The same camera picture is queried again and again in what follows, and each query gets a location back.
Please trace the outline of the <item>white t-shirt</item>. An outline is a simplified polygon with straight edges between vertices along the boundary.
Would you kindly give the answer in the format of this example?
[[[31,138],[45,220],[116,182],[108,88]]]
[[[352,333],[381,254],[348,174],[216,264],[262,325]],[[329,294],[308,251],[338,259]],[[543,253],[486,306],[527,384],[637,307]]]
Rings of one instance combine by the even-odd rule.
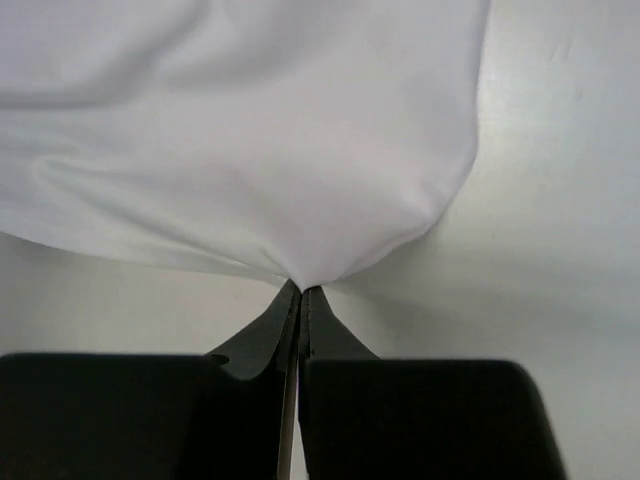
[[[301,288],[424,235],[478,142],[485,1],[5,1],[1,229]]]

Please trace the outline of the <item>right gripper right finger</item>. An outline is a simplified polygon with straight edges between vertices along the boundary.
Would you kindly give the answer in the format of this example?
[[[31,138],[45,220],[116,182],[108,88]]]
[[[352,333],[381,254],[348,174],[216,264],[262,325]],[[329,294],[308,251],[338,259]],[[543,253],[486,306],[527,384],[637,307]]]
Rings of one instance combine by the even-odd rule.
[[[300,307],[299,423],[312,479],[563,479],[538,388],[504,360],[381,359],[320,288]]]

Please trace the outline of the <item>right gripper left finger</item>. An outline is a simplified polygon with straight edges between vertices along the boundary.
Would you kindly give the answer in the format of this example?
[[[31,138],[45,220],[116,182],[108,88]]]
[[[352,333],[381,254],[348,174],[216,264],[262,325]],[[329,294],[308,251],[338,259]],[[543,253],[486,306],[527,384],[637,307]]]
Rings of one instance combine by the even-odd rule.
[[[1,359],[5,479],[286,479],[299,289],[200,355]]]

